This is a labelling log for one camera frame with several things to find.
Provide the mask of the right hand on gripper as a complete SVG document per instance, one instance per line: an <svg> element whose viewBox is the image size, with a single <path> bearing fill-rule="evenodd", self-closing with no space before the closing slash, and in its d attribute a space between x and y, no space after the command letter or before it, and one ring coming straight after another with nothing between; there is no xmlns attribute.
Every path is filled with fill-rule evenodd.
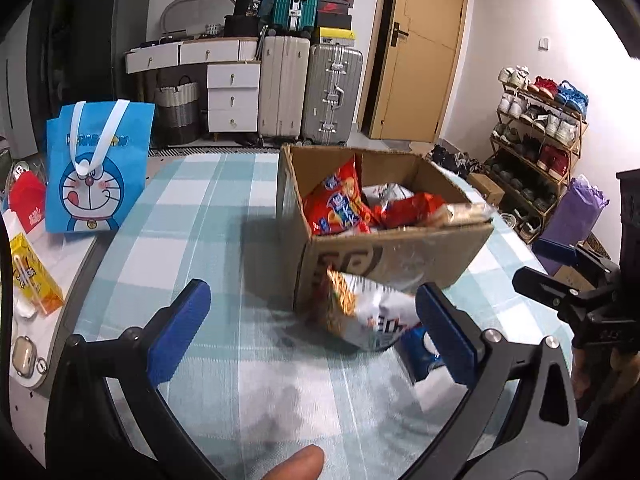
<svg viewBox="0 0 640 480"><path fill-rule="evenodd" d="M586 394L597 394L608 376L614 374L615 382L605 389L604 402L621 399L639 382L639 355L623 354L617 349L573 348L573 364L570 372L574 397L582 399Z"/></svg>

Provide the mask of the left hand thumb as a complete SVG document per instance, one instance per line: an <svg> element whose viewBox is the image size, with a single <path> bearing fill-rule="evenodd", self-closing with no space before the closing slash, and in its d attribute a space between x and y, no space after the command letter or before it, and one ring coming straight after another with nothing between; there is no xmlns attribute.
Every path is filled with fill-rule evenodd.
<svg viewBox="0 0 640 480"><path fill-rule="evenodd" d="M264 480L318 480L326 456L322 448L308 445L264 475Z"/></svg>

